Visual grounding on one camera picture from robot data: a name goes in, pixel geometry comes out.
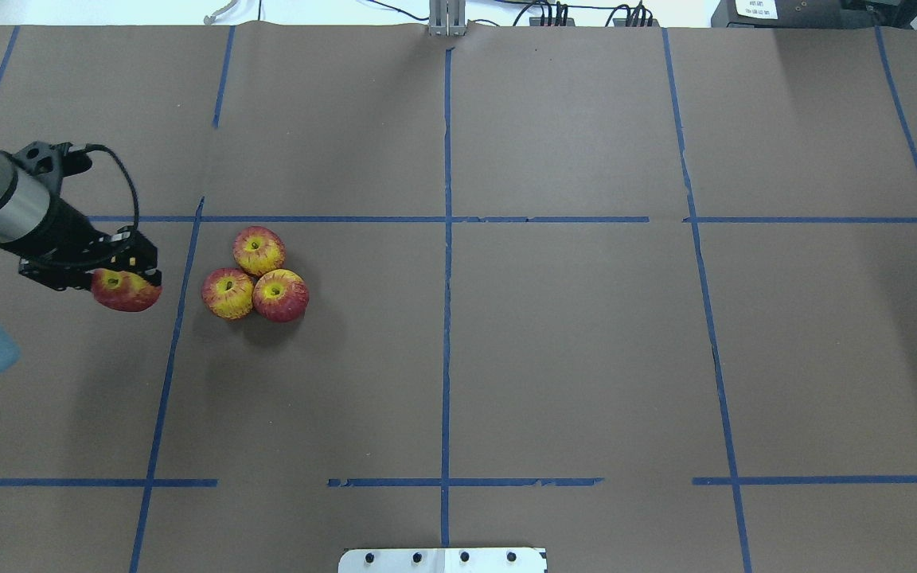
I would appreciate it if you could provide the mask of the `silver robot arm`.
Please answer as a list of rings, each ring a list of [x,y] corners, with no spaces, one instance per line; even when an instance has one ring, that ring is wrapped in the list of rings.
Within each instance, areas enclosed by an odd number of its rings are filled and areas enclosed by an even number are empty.
[[[87,173],[94,153],[108,155],[130,189],[131,223],[95,228],[62,198],[65,178]],[[54,291],[82,290],[102,306],[141,312],[162,294],[158,250],[139,229],[139,196],[127,168],[102,144],[32,142],[0,151],[0,250],[18,258],[18,274]]]

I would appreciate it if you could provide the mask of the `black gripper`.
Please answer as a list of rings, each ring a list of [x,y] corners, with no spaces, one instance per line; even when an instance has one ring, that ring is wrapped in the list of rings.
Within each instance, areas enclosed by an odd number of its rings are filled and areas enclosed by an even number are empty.
[[[91,290],[96,269],[128,271],[133,287],[162,287],[158,250],[137,225],[125,225],[116,233],[101,233],[76,250],[55,250],[45,256],[23,258],[18,274],[48,289]]]

